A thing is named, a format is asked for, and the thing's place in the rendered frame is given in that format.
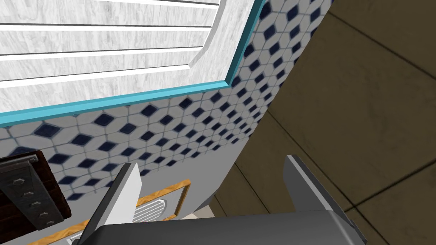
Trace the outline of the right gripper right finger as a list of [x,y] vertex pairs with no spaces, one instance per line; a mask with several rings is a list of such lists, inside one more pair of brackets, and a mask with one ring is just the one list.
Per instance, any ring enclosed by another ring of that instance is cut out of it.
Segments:
[[297,212],[334,210],[292,155],[285,157],[283,180]]

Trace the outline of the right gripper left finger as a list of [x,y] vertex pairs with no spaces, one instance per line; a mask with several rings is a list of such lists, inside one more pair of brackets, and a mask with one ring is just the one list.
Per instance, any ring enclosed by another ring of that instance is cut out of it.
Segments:
[[141,188],[137,163],[124,164],[77,241],[85,242],[103,225],[132,223]]

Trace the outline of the wood framed white cabinet door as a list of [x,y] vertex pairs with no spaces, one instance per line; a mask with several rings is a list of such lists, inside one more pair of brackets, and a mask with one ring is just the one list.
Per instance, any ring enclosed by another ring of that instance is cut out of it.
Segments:
[[[132,222],[166,221],[177,217],[190,185],[191,181],[186,179],[140,198]],[[89,219],[28,245],[73,245],[88,223]]]

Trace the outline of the dark brown knife block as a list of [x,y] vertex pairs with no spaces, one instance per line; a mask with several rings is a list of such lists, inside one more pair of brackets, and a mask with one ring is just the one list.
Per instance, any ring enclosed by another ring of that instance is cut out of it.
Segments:
[[0,244],[61,223],[71,215],[41,151],[0,158]]

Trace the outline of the white louvered cabinet door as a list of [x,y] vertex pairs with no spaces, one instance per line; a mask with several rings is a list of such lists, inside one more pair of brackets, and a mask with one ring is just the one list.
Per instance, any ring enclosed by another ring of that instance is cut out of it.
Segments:
[[265,0],[0,0],[0,127],[227,88]]

